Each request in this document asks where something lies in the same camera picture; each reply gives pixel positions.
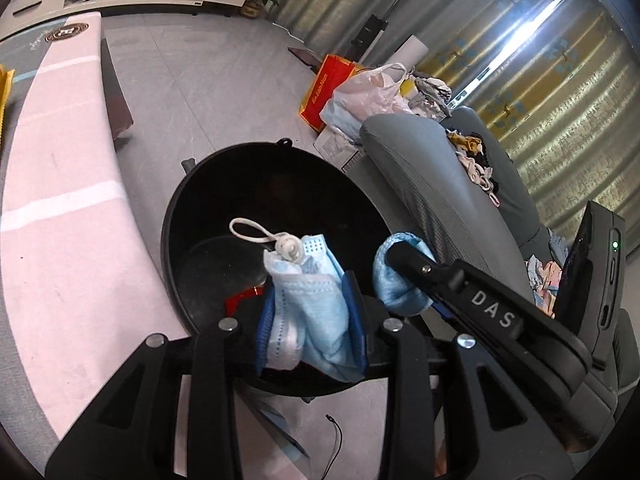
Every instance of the paper roll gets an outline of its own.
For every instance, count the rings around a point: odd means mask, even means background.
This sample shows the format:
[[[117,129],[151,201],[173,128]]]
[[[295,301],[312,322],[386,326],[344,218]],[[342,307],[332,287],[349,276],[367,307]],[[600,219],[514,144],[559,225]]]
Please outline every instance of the paper roll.
[[[427,46],[415,36],[411,36],[393,55],[385,61],[389,63],[402,63],[407,70],[414,68],[429,53]]]

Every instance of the black cable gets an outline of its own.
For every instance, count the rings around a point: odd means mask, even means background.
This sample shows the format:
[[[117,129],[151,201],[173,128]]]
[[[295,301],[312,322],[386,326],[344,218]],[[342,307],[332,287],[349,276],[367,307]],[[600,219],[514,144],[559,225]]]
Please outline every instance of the black cable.
[[[327,418],[327,420],[332,423],[340,432],[340,444],[338,444],[338,451],[336,452],[335,456],[331,459],[331,461],[328,463],[326,469],[324,470],[324,473],[322,473],[322,478],[320,480],[324,480],[326,478],[326,476],[329,474],[329,469],[331,469],[331,466],[334,464],[335,459],[338,458],[338,455],[340,455],[340,450],[342,449],[342,428],[340,427],[340,424],[338,424],[335,419],[327,414],[325,415],[325,417]]]

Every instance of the gray tile floor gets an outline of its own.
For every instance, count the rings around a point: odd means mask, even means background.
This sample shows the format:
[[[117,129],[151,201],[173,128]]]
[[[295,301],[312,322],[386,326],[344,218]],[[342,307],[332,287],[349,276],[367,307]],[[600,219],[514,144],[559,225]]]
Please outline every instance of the gray tile floor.
[[[318,154],[315,132],[298,117],[314,75],[287,51],[302,44],[283,29],[215,14],[134,14],[102,24],[135,121],[116,141],[118,163],[158,269],[182,160],[283,137]]]

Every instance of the pile of clothes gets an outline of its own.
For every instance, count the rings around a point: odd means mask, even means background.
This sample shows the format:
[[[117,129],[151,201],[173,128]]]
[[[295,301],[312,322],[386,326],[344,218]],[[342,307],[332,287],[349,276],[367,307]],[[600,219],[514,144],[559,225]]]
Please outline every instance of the pile of clothes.
[[[555,261],[543,265],[539,259],[532,256],[525,264],[536,307],[553,318],[555,316],[554,303],[562,278],[562,268],[569,255],[569,249],[566,238],[555,234],[551,229],[549,229],[549,236],[549,248]]]
[[[493,168],[489,166],[486,153],[482,147],[482,137],[465,136],[457,130],[447,130],[447,138],[456,147],[456,155],[460,164],[465,168],[471,182],[481,187],[487,193],[491,202],[500,207],[496,196],[498,183],[492,179]]]
[[[400,95],[409,101],[411,111],[420,117],[438,122],[451,117],[447,107],[451,101],[451,88],[441,79],[414,72],[402,83]]]

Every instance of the cardboard box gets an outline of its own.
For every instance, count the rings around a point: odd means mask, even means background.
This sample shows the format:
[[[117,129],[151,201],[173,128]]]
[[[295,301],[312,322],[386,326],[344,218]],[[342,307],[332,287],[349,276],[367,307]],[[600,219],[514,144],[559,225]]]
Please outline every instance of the cardboard box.
[[[350,164],[364,155],[362,148],[354,146],[341,132],[327,126],[314,142],[314,147],[327,162],[336,168],[347,171]]]

